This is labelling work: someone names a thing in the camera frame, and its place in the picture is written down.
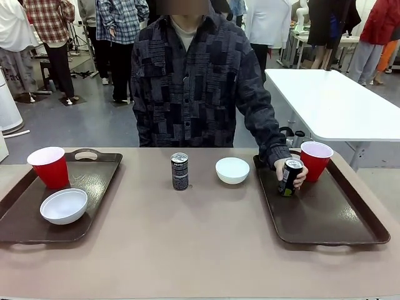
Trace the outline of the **person's left hand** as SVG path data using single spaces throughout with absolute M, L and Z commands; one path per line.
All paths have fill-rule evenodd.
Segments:
M 276 176 L 278 181 L 283 180 L 283 171 L 284 171 L 284 166 L 285 162 L 288 160 L 287 158 L 284 159 L 279 159 L 274 163 L 274 167 L 276 169 Z M 294 180 L 294 187 L 296 189 L 299 189 L 303 182 L 306 180 L 306 176 L 308 174 L 308 168 L 303 167 L 302 171 L 297 175 L 297 177 Z

